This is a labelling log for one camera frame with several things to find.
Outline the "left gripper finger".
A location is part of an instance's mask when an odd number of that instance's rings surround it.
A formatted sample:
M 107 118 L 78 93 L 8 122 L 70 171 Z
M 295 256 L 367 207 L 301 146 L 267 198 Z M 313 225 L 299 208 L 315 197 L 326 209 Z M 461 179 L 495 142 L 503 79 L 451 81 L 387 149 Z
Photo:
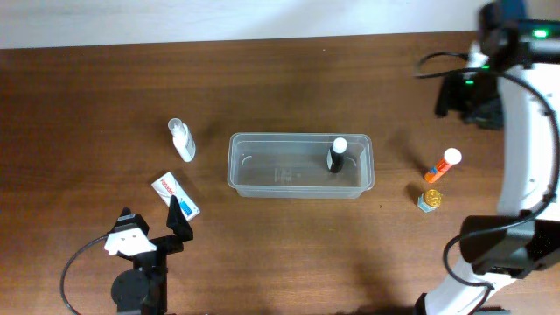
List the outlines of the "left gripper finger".
M 109 236 L 116 239 L 146 239 L 149 229 L 141 214 L 125 207 L 109 231 Z
M 166 226 L 182 241 L 189 242 L 193 239 L 193 229 L 183 215 L 179 200 L 171 196 Z

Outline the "white Panadol medicine box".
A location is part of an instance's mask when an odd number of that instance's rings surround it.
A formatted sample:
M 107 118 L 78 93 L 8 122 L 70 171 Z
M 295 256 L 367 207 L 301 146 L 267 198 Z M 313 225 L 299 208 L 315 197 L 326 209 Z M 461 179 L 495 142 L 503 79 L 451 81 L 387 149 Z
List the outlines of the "white Panadol medicine box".
M 191 221 L 200 214 L 200 208 L 193 202 L 170 171 L 152 182 L 151 186 L 167 206 L 171 204 L 172 196 L 175 196 L 187 221 Z

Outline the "orange Redoxon tube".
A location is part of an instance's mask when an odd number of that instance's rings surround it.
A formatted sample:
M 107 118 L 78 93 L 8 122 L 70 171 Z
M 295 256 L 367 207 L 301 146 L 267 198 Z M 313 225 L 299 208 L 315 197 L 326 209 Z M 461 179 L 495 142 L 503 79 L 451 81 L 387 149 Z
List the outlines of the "orange Redoxon tube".
M 438 181 L 447 171 L 462 160 L 462 153 L 456 148 L 449 148 L 443 157 L 424 175 L 424 180 L 430 184 Z

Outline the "white spray bottle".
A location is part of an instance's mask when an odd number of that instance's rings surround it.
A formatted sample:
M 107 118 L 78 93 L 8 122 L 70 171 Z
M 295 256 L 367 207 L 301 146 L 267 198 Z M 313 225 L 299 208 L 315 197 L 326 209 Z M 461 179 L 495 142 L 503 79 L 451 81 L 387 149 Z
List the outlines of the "white spray bottle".
M 173 144 L 180 157 L 187 163 L 191 162 L 196 154 L 196 144 L 188 126 L 178 118 L 168 122 Z

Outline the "dark bottle white cap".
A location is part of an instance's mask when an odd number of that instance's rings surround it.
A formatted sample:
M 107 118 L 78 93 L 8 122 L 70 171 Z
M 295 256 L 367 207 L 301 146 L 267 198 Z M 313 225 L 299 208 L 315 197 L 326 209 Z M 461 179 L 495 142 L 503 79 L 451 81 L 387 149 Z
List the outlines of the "dark bottle white cap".
M 333 140 L 331 147 L 327 153 L 326 165 L 331 173 L 341 171 L 345 162 L 345 153 L 347 151 L 347 140 L 343 137 L 337 137 Z

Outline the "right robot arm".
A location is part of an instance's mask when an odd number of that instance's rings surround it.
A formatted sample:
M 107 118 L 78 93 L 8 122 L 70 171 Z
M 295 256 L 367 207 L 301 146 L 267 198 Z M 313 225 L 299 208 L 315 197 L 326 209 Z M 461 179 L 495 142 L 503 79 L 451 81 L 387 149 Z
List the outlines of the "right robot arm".
M 455 265 L 416 301 L 417 314 L 474 314 L 503 287 L 559 261 L 559 24 L 522 0 L 479 10 L 466 67 L 442 73 L 435 112 L 504 131 L 504 179 L 494 215 L 467 217 Z

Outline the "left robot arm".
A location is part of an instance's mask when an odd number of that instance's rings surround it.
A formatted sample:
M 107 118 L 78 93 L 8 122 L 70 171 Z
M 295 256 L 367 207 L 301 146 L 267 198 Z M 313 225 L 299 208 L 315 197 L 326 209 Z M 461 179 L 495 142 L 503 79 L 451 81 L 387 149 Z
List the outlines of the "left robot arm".
M 167 257 L 184 250 L 193 239 L 176 196 L 171 196 L 166 226 L 172 233 L 150 239 L 149 226 L 139 213 L 125 207 L 108 232 L 104 249 L 111 256 L 131 261 L 133 267 L 113 282 L 111 297 L 119 314 L 166 314 Z

